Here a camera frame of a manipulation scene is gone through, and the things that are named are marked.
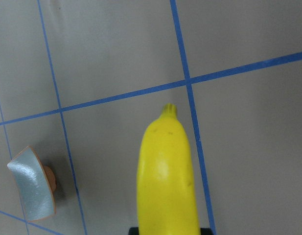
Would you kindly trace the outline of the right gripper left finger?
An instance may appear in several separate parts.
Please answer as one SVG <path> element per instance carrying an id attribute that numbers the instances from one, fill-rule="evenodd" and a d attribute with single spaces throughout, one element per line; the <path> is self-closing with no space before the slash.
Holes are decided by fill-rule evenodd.
<path id="1" fill-rule="evenodd" d="M 131 227 L 128 231 L 128 235 L 139 235 L 139 228 Z"/>

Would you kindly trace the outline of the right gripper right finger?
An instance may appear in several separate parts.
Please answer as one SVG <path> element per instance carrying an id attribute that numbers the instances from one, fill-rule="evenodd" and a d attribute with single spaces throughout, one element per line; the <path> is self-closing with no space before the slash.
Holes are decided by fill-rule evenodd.
<path id="1" fill-rule="evenodd" d="M 201 235 L 212 235 L 211 228 L 200 228 Z"/>

